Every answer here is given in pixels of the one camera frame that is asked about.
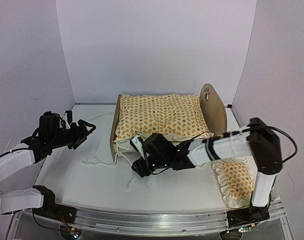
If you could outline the duck print ruffled cushion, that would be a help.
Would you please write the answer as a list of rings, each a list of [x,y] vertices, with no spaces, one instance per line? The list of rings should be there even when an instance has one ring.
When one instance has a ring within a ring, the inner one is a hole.
[[[212,137],[197,95],[121,95],[112,128],[115,150],[133,152],[130,139],[161,134],[172,143]]]

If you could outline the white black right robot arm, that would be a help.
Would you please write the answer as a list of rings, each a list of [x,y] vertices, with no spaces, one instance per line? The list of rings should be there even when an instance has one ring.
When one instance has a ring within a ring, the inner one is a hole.
[[[295,148],[298,147],[289,134],[266,125],[257,117],[239,130],[206,139],[195,136],[178,145],[173,145],[160,133],[154,133],[146,140],[136,135],[130,139],[130,144],[141,157],[131,168],[143,178],[155,175],[156,170],[180,171],[209,162],[252,156],[257,175],[249,206],[228,211],[227,220],[230,226],[259,223],[269,218],[270,194],[276,176],[282,170],[283,164],[295,156],[293,153],[287,158],[282,157],[279,134],[285,136]]]

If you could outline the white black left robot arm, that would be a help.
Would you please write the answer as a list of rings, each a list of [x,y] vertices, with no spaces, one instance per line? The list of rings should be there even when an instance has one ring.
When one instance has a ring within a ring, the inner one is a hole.
[[[45,112],[31,136],[0,155],[0,184],[20,170],[45,160],[55,149],[77,149],[95,130],[96,126],[87,121],[80,119],[74,122],[70,110],[62,117],[58,113]],[[35,210],[49,219],[62,215],[54,192],[43,185],[0,191],[0,216],[26,209]]]

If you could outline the small duck print pillow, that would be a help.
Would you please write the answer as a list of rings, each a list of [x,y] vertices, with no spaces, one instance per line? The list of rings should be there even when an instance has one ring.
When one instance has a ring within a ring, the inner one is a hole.
[[[255,185],[254,171],[246,158],[216,160],[212,168],[217,175],[224,204],[230,209],[246,208],[250,205]]]

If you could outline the wooden pet bed frame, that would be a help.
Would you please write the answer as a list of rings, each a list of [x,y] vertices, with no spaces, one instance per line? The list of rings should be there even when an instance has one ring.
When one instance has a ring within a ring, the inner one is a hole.
[[[118,107],[119,98],[121,95],[119,95],[117,100],[116,109]],[[200,98],[200,105],[201,110],[203,113],[203,116],[205,118],[206,124],[214,135],[219,135],[227,130],[227,116],[225,111],[225,106],[213,88],[213,86],[209,83],[203,85],[200,94],[198,95]],[[117,123],[116,121],[116,113],[114,113],[114,119],[112,128]],[[111,135],[110,135],[110,149],[112,157],[115,158],[123,153],[129,153],[127,151],[121,151],[121,150],[115,150],[113,143],[112,143],[112,129],[111,129]]]

